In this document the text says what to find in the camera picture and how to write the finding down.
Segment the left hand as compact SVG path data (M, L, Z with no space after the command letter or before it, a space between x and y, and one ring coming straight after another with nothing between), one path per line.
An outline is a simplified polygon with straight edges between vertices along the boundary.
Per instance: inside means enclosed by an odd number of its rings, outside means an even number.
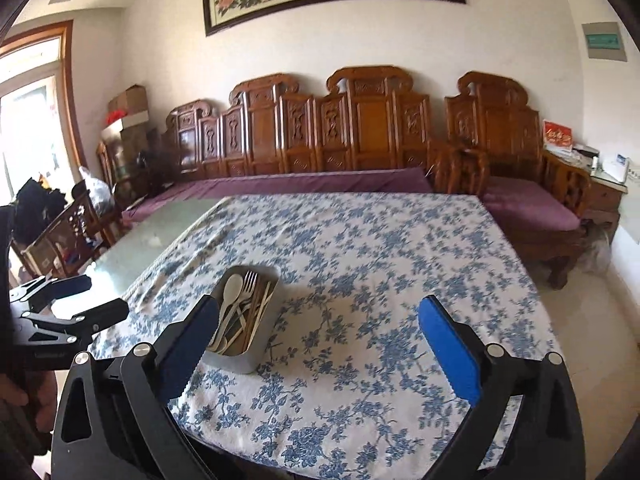
M40 432L53 430L58 409L58 382L52 370L35 374L35 379L27 389L19 387L6 374L2 374L1 399L15 406L34 406L37 429Z

